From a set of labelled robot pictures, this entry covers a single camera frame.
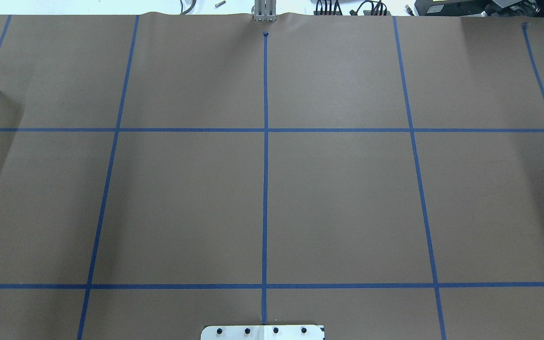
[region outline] horizontal blue line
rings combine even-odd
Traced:
[[[100,290],[198,290],[198,289],[408,289],[408,288],[520,288],[544,287],[544,281],[523,282],[415,282],[415,283],[229,283],[229,284],[0,284],[0,289],[100,289]]]
[[[194,133],[408,133],[410,129],[408,128],[323,128],[323,127],[299,127],[299,128],[256,128],[256,127],[245,127],[245,128],[213,128],[213,127],[121,127],[116,129],[114,127],[0,127],[0,132],[170,132],[170,133],[184,133],[184,132],[194,132]],[[413,129],[416,133],[544,133],[544,129],[470,129],[470,128],[459,128],[459,127],[430,127],[430,128],[415,128]]]

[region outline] white metal bracket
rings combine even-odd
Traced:
[[[209,326],[201,332],[201,340],[324,340],[324,326]]]
[[[255,0],[253,19],[255,21],[276,21],[276,0]]]

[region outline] blue grid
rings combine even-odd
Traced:
[[[4,29],[0,36],[0,48],[3,44],[6,32],[11,22],[12,16],[8,16]],[[408,100],[408,87],[406,76],[404,73],[404,64],[402,62],[402,52],[400,47],[400,36],[397,20],[393,17],[393,28],[395,32],[396,47],[399,58],[399,68],[402,80],[402,90],[404,92],[404,103],[408,116],[408,128],[270,128],[268,125],[268,32],[263,33],[263,111],[264,111],[264,128],[166,128],[166,127],[121,127],[121,118],[123,117],[123,106],[125,105],[125,96],[127,94],[127,86],[131,70],[132,56],[136,45],[136,35],[138,31],[138,23],[140,16],[136,16],[132,42],[129,50],[127,61],[127,69],[125,73],[125,81],[123,83],[123,92],[119,103],[119,113],[117,115],[117,123],[115,127],[0,127],[0,132],[114,132],[112,147],[110,150],[110,159],[106,180],[104,184],[104,192],[102,195],[102,203],[100,206],[100,215],[93,242],[93,253],[89,266],[89,274],[86,284],[0,284],[0,289],[62,289],[62,290],[85,290],[84,304],[82,308],[77,338],[80,340],[83,335],[85,319],[89,305],[89,295],[91,290],[195,290],[195,289],[257,289],[262,293],[262,322],[266,323],[266,290],[267,289],[434,289],[436,297],[436,307],[438,311],[438,321],[440,323],[440,331],[442,340],[446,339],[444,328],[444,318],[442,314],[442,303],[440,289],[451,288],[542,288],[544,281],[514,281],[514,282],[439,282],[436,264],[434,260],[434,248],[432,244],[432,235],[429,228],[429,220],[427,217],[427,207],[425,204],[425,190],[421,169],[419,167],[419,157],[417,153],[417,142],[415,139],[416,133],[544,133],[544,129],[481,129],[481,128],[416,128],[413,125],[412,114],[410,112],[410,102]],[[531,66],[541,95],[544,100],[544,86],[538,69],[536,67],[535,58],[527,35],[527,26],[525,23],[522,26],[523,37],[526,48],[531,61]],[[263,133],[264,135],[264,151],[263,151],[263,243],[262,243],[262,283],[261,284],[93,284],[93,273],[95,269],[95,260],[97,257],[98,245],[100,241],[100,232],[102,230],[102,222],[104,211],[106,209],[106,200],[108,198],[108,188],[112,176],[112,168],[114,164],[115,152],[117,149],[117,140],[119,133],[131,132],[218,132],[218,133]],[[428,252],[430,258],[430,267],[432,271],[433,282],[421,283],[345,283],[345,284],[269,284],[267,282],[267,220],[268,220],[268,140],[270,133],[409,133],[413,149],[414,164],[416,169],[417,184],[419,188],[419,196],[421,200],[421,212],[425,224],[425,235],[427,238]]]

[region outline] sticker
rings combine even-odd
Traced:
[[[436,5],[436,6],[430,6],[428,9],[427,9],[427,14],[430,14],[430,13],[438,13],[442,10],[442,8],[444,8],[444,5]]]

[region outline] gray metal bracket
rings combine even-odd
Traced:
[[[255,21],[276,21],[276,0],[255,0],[253,19]]]

